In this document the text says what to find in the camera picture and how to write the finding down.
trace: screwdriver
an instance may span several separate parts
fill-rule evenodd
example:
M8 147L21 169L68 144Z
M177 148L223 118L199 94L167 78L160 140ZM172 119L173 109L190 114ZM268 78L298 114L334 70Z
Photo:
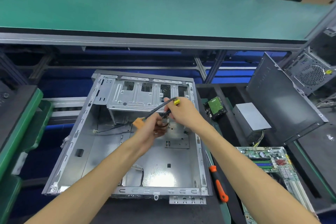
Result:
M210 163L209 170L210 170L211 178L212 178L212 181L213 181L213 183L216 187L216 192L219 196L219 199L222 202L227 203L229 201L229 197L228 197L228 195L225 194L225 192L223 190L223 187L221 185L221 182L219 181L219 175L218 175L218 172L217 172L217 167L215 165L211 165L211 161L210 161L208 153L207 153L207 157L208 157L208 161Z

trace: screw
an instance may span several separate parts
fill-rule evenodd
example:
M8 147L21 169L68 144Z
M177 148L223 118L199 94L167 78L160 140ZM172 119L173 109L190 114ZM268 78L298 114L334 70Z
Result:
M2 98L5 98L5 99L9 98L9 93L7 92L2 93Z

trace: person's right hand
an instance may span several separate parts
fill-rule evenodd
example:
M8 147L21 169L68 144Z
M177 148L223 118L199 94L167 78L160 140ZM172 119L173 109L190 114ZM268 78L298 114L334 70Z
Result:
M176 120L179 124L182 124L187 128L195 131L197 126L200 126L200 124L205 120L189 99L181 97L179 97L178 99L180 100L180 103L178 105L174 105L174 102L171 101L170 103L165 105L164 110L168 111L168 109L170 109L170 118Z

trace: orange screwdriver handle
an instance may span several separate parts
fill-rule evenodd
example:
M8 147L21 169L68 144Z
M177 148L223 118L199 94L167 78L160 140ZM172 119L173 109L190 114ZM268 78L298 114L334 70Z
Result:
M209 167L210 173L211 173L211 177L213 179L213 182L216 186L216 191L219 195L219 199L224 202L227 203L229 201L229 197L228 195L225 194L224 189L221 185L221 182L219 181L219 175L217 173L217 168L216 166L210 166Z

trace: yellow connector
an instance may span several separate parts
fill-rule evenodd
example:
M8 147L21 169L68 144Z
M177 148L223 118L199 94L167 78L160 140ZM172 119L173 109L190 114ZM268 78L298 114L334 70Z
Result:
M179 99L175 99L174 100L174 105L178 105L180 103L180 100Z

